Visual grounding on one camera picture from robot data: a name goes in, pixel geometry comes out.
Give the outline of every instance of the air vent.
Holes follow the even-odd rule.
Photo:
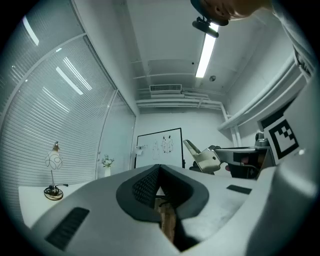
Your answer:
[[[64,251],[78,228],[84,222],[89,210],[74,208],[61,223],[48,235],[46,240],[53,246]]]
[[[151,94],[181,94],[181,84],[150,85]]]

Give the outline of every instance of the lamp stem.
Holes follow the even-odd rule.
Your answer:
[[[52,177],[53,192],[56,193],[56,186],[55,186],[54,175],[52,173],[52,170],[51,170],[51,177]]]

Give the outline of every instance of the ceiling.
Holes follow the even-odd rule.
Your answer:
[[[210,95],[225,95],[241,76],[259,42],[270,36],[266,28],[276,22],[271,13],[259,11],[220,27],[205,76],[197,81],[205,34],[192,27],[199,14],[189,0],[115,2],[141,92],[149,85],[182,84],[183,88]],[[209,81],[212,75],[216,76],[214,82]]]

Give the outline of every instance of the fluorescent light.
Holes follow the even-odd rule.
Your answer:
[[[67,77],[65,73],[60,69],[60,67],[56,67],[55,69],[59,75],[80,95],[84,94],[70,79]]]
[[[56,104],[58,107],[62,108],[64,111],[66,111],[68,113],[70,112],[70,109],[67,108],[65,105],[61,104],[58,100],[56,100],[54,95],[50,91],[48,91],[47,88],[43,87],[42,91],[51,98],[51,100],[54,104]]]
[[[30,24],[29,24],[26,16],[24,16],[22,18],[22,22],[23,22],[23,25],[24,25],[26,31],[29,33],[31,39],[34,41],[35,45],[37,46],[39,44],[39,39],[36,36],[35,32],[32,30],[32,28],[30,27]]]
[[[70,60],[67,57],[65,57],[63,61],[72,71],[72,73],[74,73],[74,75],[80,80],[80,82],[90,91],[92,87],[87,83],[87,81],[82,77],[82,75],[79,74],[74,65],[72,65],[72,63],[70,62]]]
[[[219,26],[217,24],[211,23],[210,27],[218,32]],[[205,40],[201,53],[200,63],[195,75],[197,78],[203,78],[205,76],[212,51],[214,50],[215,42],[216,39],[213,36],[205,34]]]

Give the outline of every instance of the air conditioner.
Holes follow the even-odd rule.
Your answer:
[[[150,85],[151,94],[181,94],[182,84]]]

